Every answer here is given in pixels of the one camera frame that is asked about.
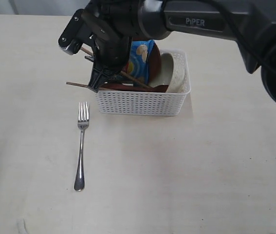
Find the blue snack bag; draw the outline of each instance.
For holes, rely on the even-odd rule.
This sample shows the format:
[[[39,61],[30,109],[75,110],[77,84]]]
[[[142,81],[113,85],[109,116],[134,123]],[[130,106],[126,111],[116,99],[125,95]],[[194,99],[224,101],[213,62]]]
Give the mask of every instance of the blue snack bag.
[[[130,56],[123,72],[148,84],[148,56],[152,52],[154,40],[133,41]]]

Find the wooden chopstick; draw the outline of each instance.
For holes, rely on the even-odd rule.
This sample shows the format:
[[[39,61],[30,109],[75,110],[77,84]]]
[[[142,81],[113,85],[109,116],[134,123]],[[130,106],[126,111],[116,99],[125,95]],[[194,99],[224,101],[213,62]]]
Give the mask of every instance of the wooden chopstick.
[[[88,88],[88,85],[86,84],[80,84],[80,83],[73,83],[73,82],[66,82],[66,84],[68,85],[73,85],[73,86],[78,86],[78,87],[83,87],[83,88]],[[99,90],[102,90],[102,91],[117,91],[115,89],[108,89],[108,88],[103,88],[103,87],[100,87]]]
[[[80,50],[83,51],[83,52],[85,52],[86,54],[88,54],[90,56],[93,56],[93,53],[91,51],[87,50],[84,47],[81,47]],[[144,88],[147,88],[147,89],[152,88],[151,86],[148,86],[148,85],[142,83],[141,81],[139,81],[138,79],[132,77],[131,75],[127,74],[126,72],[121,71],[120,74],[123,75],[123,76],[125,76],[126,78],[128,78],[128,79],[130,79],[130,80],[132,80],[132,81],[134,81],[136,83],[138,83],[139,85],[141,85]]]

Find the fork handle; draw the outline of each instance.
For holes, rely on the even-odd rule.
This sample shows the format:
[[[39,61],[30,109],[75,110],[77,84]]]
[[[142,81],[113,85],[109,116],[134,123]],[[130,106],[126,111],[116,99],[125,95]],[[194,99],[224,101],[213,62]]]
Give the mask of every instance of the fork handle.
[[[84,135],[85,131],[80,131],[80,144],[79,144],[79,159],[78,159],[78,167],[75,177],[74,189],[76,191],[82,191],[85,188],[85,178],[84,178]]]

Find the fork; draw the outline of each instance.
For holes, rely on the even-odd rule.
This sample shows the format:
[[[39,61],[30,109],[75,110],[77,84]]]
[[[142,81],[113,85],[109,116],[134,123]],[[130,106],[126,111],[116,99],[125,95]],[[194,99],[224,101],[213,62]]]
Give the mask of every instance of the fork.
[[[79,144],[79,158],[78,167],[75,177],[74,189],[76,191],[82,191],[85,188],[84,178],[84,135],[85,130],[89,127],[89,109],[87,102],[80,102],[78,105],[78,128],[80,129],[80,144]]]

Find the black cable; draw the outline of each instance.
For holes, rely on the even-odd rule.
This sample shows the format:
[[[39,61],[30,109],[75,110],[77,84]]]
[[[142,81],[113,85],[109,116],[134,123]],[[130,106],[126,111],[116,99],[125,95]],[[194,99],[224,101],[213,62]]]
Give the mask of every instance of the black cable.
[[[237,42],[250,54],[252,55],[263,68],[273,73],[276,76],[276,69],[272,68],[263,58],[260,56],[248,43],[245,37],[241,34],[234,21],[231,18],[231,13],[226,9],[225,6],[216,2],[215,0],[190,0],[190,1],[199,1],[203,3],[207,3],[214,7],[219,13],[223,16],[231,31],[234,33]]]

